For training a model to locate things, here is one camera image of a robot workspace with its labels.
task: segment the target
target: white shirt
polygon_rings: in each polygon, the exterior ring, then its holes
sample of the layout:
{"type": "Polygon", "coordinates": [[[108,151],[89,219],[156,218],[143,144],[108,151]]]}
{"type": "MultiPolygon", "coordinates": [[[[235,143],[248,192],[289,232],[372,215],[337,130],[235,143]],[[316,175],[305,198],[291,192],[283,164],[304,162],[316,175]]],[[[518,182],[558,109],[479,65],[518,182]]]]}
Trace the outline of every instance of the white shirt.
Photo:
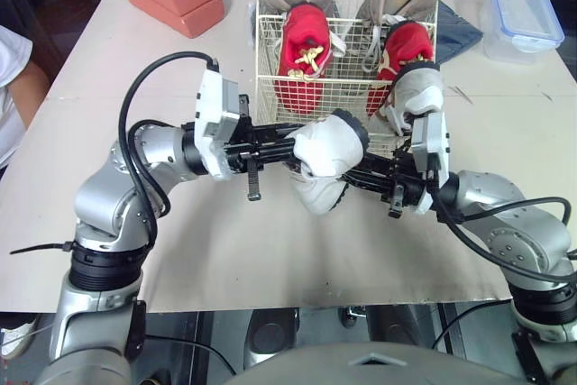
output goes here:
{"type": "Polygon", "coordinates": [[[22,72],[32,42],[0,26],[0,169],[8,165],[26,129],[6,86],[22,72]]]}

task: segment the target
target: black cable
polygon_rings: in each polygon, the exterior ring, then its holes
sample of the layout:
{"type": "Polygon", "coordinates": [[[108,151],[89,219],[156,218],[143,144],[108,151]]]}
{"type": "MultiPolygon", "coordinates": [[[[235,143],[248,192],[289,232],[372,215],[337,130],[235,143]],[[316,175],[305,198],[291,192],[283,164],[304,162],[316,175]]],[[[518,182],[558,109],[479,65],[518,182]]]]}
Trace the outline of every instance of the black cable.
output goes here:
{"type": "Polygon", "coordinates": [[[126,95],[124,96],[123,104],[120,108],[120,114],[118,115],[118,145],[120,147],[120,152],[123,155],[124,163],[133,180],[134,190],[136,195],[141,200],[142,208],[144,214],[146,215],[146,221],[148,224],[149,240],[148,247],[152,248],[156,242],[156,235],[158,234],[158,226],[156,225],[156,217],[152,209],[152,203],[146,193],[146,188],[142,183],[140,176],[138,176],[138,171],[134,166],[133,158],[131,158],[130,147],[128,145],[128,135],[126,133],[126,118],[128,117],[128,109],[133,101],[136,91],[142,84],[142,82],[157,68],[161,67],[165,63],[171,62],[176,59],[182,58],[196,58],[201,59],[206,62],[206,67],[209,69],[218,70],[218,66],[215,64],[213,59],[205,53],[198,51],[179,51],[177,53],[172,53],[164,56],[158,60],[153,61],[148,67],[146,67],[130,85],[126,95]]]}
{"type": "Polygon", "coordinates": [[[233,366],[231,365],[231,363],[229,363],[226,358],[224,357],[224,355],[222,355],[220,352],[218,352],[214,347],[209,346],[208,344],[202,344],[199,342],[193,342],[192,340],[184,340],[182,338],[174,338],[174,337],[165,337],[165,336],[161,336],[161,335],[145,335],[146,338],[148,338],[149,340],[160,340],[163,342],[173,342],[173,343],[181,343],[181,344],[186,344],[188,346],[195,346],[195,347],[199,347],[200,349],[204,349],[205,351],[209,351],[210,353],[214,354],[216,356],[216,358],[218,358],[223,365],[226,367],[226,369],[233,375],[236,376],[236,370],[233,368],[233,366]]]}
{"type": "Polygon", "coordinates": [[[533,270],[526,270],[525,268],[521,268],[519,266],[513,265],[508,261],[504,261],[500,257],[494,256],[490,252],[486,252],[483,250],[475,241],[473,241],[469,236],[467,236],[455,223],[453,217],[447,210],[446,206],[443,203],[443,200],[439,198],[439,190],[434,190],[431,192],[431,197],[433,198],[433,203],[436,206],[437,212],[440,214],[442,221],[449,227],[451,232],[467,247],[471,250],[479,254],[483,259],[494,263],[501,268],[506,270],[510,270],[511,272],[515,272],[518,275],[522,275],[523,277],[528,277],[533,280],[540,280],[540,281],[551,281],[553,283],[574,283],[577,281],[577,272],[572,272],[568,275],[551,275],[551,274],[544,274],[542,272],[535,272],[533,270]]]}
{"type": "Polygon", "coordinates": [[[153,119],[144,119],[142,121],[138,121],[136,124],[131,126],[130,130],[128,130],[128,147],[130,149],[130,154],[133,157],[134,164],[136,164],[136,168],[139,171],[140,176],[142,176],[154,189],[156,194],[160,197],[162,201],[162,212],[160,213],[160,217],[165,216],[168,212],[170,212],[170,199],[166,192],[162,189],[159,183],[156,181],[155,178],[152,177],[146,166],[141,160],[141,156],[136,149],[136,132],[142,128],[143,126],[148,125],[156,125],[156,126],[172,126],[170,124],[165,124],[161,121],[155,121],[153,119]]]}
{"type": "Polygon", "coordinates": [[[453,319],[451,322],[449,322],[444,328],[443,331],[441,331],[441,334],[436,337],[435,341],[433,342],[433,344],[431,344],[431,349],[436,349],[436,347],[439,345],[439,343],[441,343],[441,340],[443,340],[443,338],[447,335],[447,333],[449,332],[449,330],[451,329],[451,326],[453,326],[454,324],[456,324],[457,322],[459,322],[461,319],[463,319],[465,316],[468,316],[470,313],[472,313],[473,311],[477,311],[480,310],[482,308],[485,307],[493,307],[493,306],[500,306],[502,304],[509,304],[511,302],[510,299],[507,299],[505,301],[491,301],[491,302],[486,302],[485,304],[479,304],[478,306],[475,307],[471,307],[466,309],[465,311],[463,311],[459,316],[457,316],[455,319],[453,319]]]}
{"type": "Polygon", "coordinates": [[[564,225],[569,223],[569,218],[571,218],[571,203],[569,200],[563,197],[541,197],[541,198],[531,198],[529,200],[519,200],[514,203],[507,203],[506,205],[494,207],[488,211],[479,212],[478,214],[466,215],[464,221],[479,220],[487,216],[492,216],[500,212],[509,211],[510,209],[516,209],[523,206],[532,205],[542,205],[544,203],[561,203],[564,207],[562,222],[564,225]]]}
{"type": "Polygon", "coordinates": [[[39,245],[33,245],[32,247],[21,248],[19,250],[13,250],[10,254],[20,254],[22,252],[37,252],[39,250],[62,250],[64,252],[69,252],[74,248],[74,241],[66,241],[65,243],[41,243],[39,245]]]}

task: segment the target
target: black metal bracket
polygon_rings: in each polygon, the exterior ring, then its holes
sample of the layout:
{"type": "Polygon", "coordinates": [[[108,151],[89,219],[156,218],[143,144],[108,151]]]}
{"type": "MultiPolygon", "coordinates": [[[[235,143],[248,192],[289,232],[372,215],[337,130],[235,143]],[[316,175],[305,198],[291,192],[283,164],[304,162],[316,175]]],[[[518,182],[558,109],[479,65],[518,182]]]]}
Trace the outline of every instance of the black metal bracket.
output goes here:
{"type": "Polygon", "coordinates": [[[550,385],[531,344],[530,333],[524,329],[519,329],[511,335],[511,338],[515,345],[515,355],[525,372],[527,380],[537,385],[550,385]]]}

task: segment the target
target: person's arm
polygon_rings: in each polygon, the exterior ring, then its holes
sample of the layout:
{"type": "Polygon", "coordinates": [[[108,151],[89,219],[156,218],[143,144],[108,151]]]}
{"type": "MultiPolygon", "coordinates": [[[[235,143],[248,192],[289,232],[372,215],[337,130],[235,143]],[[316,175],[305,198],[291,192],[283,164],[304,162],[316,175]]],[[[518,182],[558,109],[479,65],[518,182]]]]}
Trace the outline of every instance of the person's arm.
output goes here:
{"type": "Polygon", "coordinates": [[[8,91],[28,128],[38,108],[48,94],[50,82],[42,69],[31,60],[14,80],[8,84],[8,91]]]}

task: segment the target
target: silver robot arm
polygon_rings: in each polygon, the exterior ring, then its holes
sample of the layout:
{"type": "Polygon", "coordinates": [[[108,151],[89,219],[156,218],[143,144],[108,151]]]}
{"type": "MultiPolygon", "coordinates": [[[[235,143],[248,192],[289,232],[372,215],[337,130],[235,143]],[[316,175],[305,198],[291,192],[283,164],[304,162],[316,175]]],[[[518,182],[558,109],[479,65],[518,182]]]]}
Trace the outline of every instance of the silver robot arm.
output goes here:
{"type": "MultiPolygon", "coordinates": [[[[246,97],[239,97],[235,83],[207,69],[197,95],[196,124],[175,128],[142,121],[134,149],[165,195],[198,175],[228,179],[224,144],[241,116],[248,116],[246,97]]],[[[234,167],[243,171],[242,164],[234,167]]],[[[168,211],[150,183],[146,195],[154,218],[168,211]]],[[[66,245],[72,263],[52,330],[51,364],[37,383],[129,384],[128,361],[142,349],[146,306],[137,296],[152,244],[150,221],[118,142],[104,166],[81,186],[75,210],[75,241],[66,245]]]]}
{"type": "MultiPolygon", "coordinates": [[[[179,182],[197,177],[184,159],[183,135],[180,128],[155,125],[136,135],[141,159],[167,194],[179,182]]],[[[158,217],[160,198],[148,193],[158,217]]],[[[130,342],[145,314],[137,296],[149,236],[118,143],[78,191],[75,208],[75,246],[52,330],[52,364],[38,383],[129,384],[128,360],[142,344],[131,347],[130,342]]]]}
{"type": "MultiPolygon", "coordinates": [[[[489,173],[462,171],[453,203],[463,213],[463,227],[482,240],[496,257],[554,276],[574,272],[567,256],[571,236],[556,217],[535,206],[521,206],[468,220],[467,215],[525,200],[509,180],[489,173]]],[[[577,288],[573,282],[535,280],[501,268],[513,297],[517,321],[551,343],[577,341],[577,288]]]]}

